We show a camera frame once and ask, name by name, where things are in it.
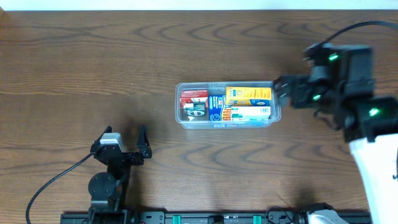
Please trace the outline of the clear plastic container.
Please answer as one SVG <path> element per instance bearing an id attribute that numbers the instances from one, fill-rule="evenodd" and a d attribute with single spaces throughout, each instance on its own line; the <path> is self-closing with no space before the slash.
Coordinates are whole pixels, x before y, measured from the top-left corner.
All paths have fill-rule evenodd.
<path id="1" fill-rule="evenodd" d="M 182 119 L 183 108 L 180 107 L 180 94 L 185 90 L 207 90 L 209 97 L 214 95 L 225 95 L 226 88 L 236 87 L 264 87 L 272 89 L 271 117 L 266 121 L 184 121 Z M 266 128 L 281 119 L 280 106 L 274 91 L 272 81 L 253 82 L 196 82 L 179 83 L 175 89 L 175 119 L 185 129 L 228 129 L 228 128 Z"/>

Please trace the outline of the blue cooling patch box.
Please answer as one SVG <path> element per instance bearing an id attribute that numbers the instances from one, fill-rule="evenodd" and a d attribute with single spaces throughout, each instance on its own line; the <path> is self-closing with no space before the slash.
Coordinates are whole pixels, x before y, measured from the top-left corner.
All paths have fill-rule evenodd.
<path id="1" fill-rule="evenodd" d="M 231 107 L 233 106 L 226 104 L 225 95 L 210 96 L 208 102 L 210 121 L 233 121 L 231 119 Z"/>

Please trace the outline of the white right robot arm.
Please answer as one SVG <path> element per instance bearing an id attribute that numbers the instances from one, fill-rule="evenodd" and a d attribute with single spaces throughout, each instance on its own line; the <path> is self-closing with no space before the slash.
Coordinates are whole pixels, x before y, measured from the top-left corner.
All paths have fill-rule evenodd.
<path id="1" fill-rule="evenodd" d="M 373 223 L 397 223 L 397 99 L 374 94 L 373 50 L 367 45 L 314 44 L 308 75 L 274 81 L 280 104 L 331 115 L 358 167 Z"/>

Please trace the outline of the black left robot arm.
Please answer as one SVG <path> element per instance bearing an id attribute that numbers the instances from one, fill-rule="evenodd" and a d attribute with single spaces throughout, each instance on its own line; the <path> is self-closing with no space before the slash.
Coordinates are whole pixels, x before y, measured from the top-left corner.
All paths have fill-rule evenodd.
<path id="1" fill-rule="evenodd" d="M 137 211 L 125 205 L 132 166 L 141 166 L 152 157 L 146 127 L 141 126 L 137 137 L 137 152 L 127 152 L 119 133 L 108 126 L 93 142 L 90 152 L 107 169 L 94 175 L 89 184 L 91 195 L 89 223 L 139 223 Z"/>

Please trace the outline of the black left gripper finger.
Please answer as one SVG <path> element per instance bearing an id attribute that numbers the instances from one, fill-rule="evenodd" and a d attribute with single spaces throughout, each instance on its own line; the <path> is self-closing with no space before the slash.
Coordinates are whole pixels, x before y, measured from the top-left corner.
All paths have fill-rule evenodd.
<path id="1" fill-rule="evenodd" d="M 144 125 L 142 125 L 139 130 L 136 147 L 138 148 L 143 158 L 152 157 L 152 148 L 149 144 L 149 140 L 147 138 L 147 133 L 146 133 L 146 127 Z"/>
<path id="2" fill-rule="evenodd" d="M 103 131 L 103 133 L 102 133 L 101 136 L 103 136 L 103 134 L 111 133 L 111 132 L 112 132 L 112 127 L 111 127 L 111 126 L 107 126 L 107 127 L 105 128 L 105 130 Z"/>

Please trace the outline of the red medicine box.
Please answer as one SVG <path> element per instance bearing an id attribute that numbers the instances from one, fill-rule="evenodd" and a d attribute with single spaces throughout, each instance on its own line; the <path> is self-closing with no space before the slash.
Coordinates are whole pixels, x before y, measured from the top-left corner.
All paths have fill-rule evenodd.
<path id="1" fill-rule="evenodd" d="M 187 103 L 204 103 L 208 108 L 208 91 L 207 90 L 185 90 L 180 94 L 180 107 L 183 108 Z"/>

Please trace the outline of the white Panadol box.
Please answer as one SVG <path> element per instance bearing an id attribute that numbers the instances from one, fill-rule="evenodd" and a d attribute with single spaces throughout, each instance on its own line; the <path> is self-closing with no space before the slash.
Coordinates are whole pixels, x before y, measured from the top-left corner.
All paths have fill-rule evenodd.
<path id="1" fill-rule="evenodd" d="M 231 119 L 233 121 L 264 121 L 271 116 L 270 106 L 233 106 Z"/>

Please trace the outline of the yellow cough syrup box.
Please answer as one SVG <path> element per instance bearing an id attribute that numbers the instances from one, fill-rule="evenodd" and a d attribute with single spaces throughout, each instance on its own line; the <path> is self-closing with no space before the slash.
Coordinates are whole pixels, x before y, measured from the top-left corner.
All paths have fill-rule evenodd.
<path id="1" fill-rule="evenodd" d="M 269 106 L 272 101 L 272 89 L 264 87 L 226 88 L 226 104 L 231 106 Z"/>

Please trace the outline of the green Zam-Buk box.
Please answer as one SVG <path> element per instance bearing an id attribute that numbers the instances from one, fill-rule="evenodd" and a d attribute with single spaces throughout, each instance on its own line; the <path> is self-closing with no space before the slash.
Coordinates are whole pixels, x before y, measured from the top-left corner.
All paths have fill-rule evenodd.
<path id="1" fill-rule="evenodd" d="M 184 121 L 208 121 L 208 108 L 205 103 L 186 103 L 183 106 Z"/>

